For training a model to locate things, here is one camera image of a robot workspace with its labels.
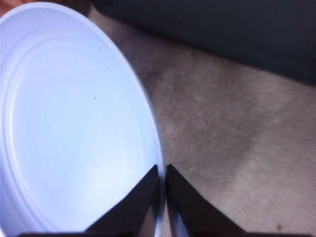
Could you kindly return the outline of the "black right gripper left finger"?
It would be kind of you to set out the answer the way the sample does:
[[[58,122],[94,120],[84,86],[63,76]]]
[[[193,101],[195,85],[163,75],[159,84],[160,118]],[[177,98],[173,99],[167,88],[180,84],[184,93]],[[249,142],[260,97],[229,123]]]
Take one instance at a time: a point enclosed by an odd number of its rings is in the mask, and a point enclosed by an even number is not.
[[[84,232],[89,237],[153,237],[159,211],[159,175],[154,165],[137,185]]]

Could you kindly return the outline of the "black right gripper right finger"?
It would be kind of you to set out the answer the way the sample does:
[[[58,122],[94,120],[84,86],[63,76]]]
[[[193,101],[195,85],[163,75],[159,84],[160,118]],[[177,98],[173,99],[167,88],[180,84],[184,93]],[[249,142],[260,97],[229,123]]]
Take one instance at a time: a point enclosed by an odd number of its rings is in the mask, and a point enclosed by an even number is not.
[[[166,197],[173,237],[241,237],[246,234],[171,164],[166,170]]]

